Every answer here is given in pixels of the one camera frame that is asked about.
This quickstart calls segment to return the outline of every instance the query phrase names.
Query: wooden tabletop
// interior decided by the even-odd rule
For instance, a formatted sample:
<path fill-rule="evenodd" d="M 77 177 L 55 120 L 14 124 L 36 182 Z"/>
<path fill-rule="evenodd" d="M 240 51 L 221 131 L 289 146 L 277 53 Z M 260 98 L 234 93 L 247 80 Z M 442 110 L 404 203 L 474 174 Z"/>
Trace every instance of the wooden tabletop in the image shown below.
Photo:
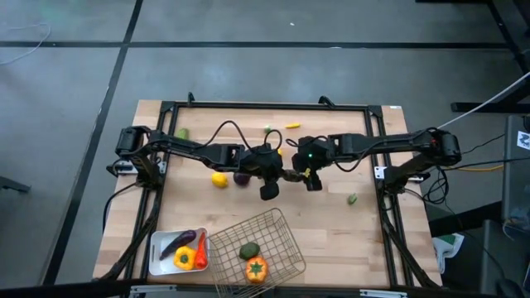
<path fill-rule="evenodd" d="M 141 100 L 133 125 L 155 128 L 160 106 L 161 101 Z M 188 128 L 191 140 L 206 142 L 227 119 L 234 120 L 242 128 L 251 146 L 263 143 L 266 125 L 280 129 L 284 138 L 294 140 L 333 133 L 366 133 L 364 115 L 360 112 L 306 110 L 179 108 L 176 128 Z M 407 131 L 401 107 L 383 106 L 383 120 L 387 134 Z M 301 123 L 301 127 L 283 128 L 293 122 Z M 271 135 L 269 141 L 274 147 L 278 138 Z M 236 130 L 230 126 L 220 131 L 216 142 L 242 143 Z M 282 150 L 284 168 L 292 168 L 291 156 L 296 148 L 284 142 Z M 391 158 L 394 165 L 400 165 L 412 158 L 412 154 L 393 153 Z M 221 190 L 211 183 L 211 169 L 194 160 L 171 156 L 157 230 L 205 227 L 212 234 L 271 208 L 279 208 L 306 260 L 305 272 L 283 285 L 385 288 L 389 282 L 372 170 L 368 158 L 351 173 L 330 166 L 319 172 L 322 191 L 307 192 L 302 183 L 281 180 L 280 195 L 262 201 L 259 197 L 262 183 L 257 179 L 252 179 L 250 185 L 242 189 L 234 184 L 230 175 L 229 187 Z M 120 176 L 116 189 L 134 180 L 133 175 Z M 407 188 L 420 192 L 419 185 L 413 183 Z M 106 273 L 130 243 L 141 193 L 141 189 L 132 188 L 114 199 L 94 277 Z M 353 193 L 358 200 L 347 205 L 347 197 Z M 429 277 L 441 284 L 423 202 L 409 194 L 399 195 L 399 201 L 409 250 Z M 142 245 L 137 254 L 134 277 L 139 276 L 143 249 Z M 404 284 L 399 253 L 395 247 L 393 250 L 397 278 L 400 284 Z M 213 284 L 208 270 L 149 276 L 148 280 L 153 283 Z"/>

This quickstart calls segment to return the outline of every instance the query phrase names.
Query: orange bell pepper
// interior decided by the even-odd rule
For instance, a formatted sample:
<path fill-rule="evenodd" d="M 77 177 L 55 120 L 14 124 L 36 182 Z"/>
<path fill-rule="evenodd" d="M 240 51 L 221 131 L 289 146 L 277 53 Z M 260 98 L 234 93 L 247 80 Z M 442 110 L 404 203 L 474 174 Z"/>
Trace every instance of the orange bell pepper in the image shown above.
<path fill-rule="evenodd" d="M 206 233 L 202 233 L 197 244 L 197 254 L 195 255 L 195 269 L 205 269 L 208 266 L 208 257 L 206 256 Z"/>
<path fill-rule="evenodd" d="M 247 261 L 247 279 L 253 283 L 262 283 L 268 274 L 268 264 L 262 257 L 253 257 Z"/>

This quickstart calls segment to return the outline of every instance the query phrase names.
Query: green vegetable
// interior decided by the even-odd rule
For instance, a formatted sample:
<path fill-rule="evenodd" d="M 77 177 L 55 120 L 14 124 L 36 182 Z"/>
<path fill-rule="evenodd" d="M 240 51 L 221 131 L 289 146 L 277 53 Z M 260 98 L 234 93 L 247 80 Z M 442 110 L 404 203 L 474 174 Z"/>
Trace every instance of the green vegetable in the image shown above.
<path fill-rule="evenodd" d="M 259 254 L 259 245 L 256 243 L 247 243 L 239 249 L 239 257 L 248 261 Z"/>
<path fill-rule="evenodd" d="M 353 194 L 348 197 L 348 204 L 352 205 L 357 201 L 357 195 Z"/>
<path fill-rule="evenodd" d="M 189 140 L 190 139 L 190 130 L 188 128 L 181 128 L 176 132 L 176 137 L 181 139 Z"/>

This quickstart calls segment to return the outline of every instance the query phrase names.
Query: red pepper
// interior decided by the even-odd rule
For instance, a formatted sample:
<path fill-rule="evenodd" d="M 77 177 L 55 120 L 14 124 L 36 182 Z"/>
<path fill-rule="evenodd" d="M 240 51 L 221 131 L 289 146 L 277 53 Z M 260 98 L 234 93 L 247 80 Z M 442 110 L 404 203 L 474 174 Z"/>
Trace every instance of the red pepper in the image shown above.
<path fill-rule="evenodd" d="M 206 234 L 202 233 L 197 245 L 197 254 L 195 255 L 195 269 L 205 269 L 208 266 L 208 258 L 206 256 L 205 246 Z"/>

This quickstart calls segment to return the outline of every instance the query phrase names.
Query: gray floor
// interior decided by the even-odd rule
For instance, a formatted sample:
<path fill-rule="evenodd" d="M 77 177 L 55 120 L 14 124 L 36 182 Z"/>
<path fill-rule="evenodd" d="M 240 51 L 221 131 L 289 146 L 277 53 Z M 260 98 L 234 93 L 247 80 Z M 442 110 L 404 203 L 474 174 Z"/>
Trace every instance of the gray floor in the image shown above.
<path fill-rule="evenodd" d="M 133 6 L 0 0 L 7 7 L 0 41 L 38 39 L 41 31 L 3 31 L 37 22 L 52 25 L 52 41 L 121 41 Z M 510 21 L 520 29 L 520 20 Z M 133 39 L 503 41 L 486 6 L 413 0 L 144 0 Z M 24 50 L 0 48 L 0 61 Z M 28 195 L 0 191 L 0 287 L 39 281 L 117 54 L 46 48 L 0 66 L 0 175 L 32 185 Z M 129 49 L 57 282 L 91 277 L 115 184 L 104 167 L 139 99 L 184 99 L 192 91 L 198 100 L 314 103 L 325 94 L 336 103 L 401 105 L 415 130 L 455 117 L 449 103 L 482 102 L 520 75 L 507 50 Z M 466 149 L 502 133 L 505 117 L 474 114 L 448 129 Z M 500 158 L 502 143 L 465 161 Z M 451 172 L 449 205 L 458 212 L 494 202 L 501 185 L 500 172 Z"/>

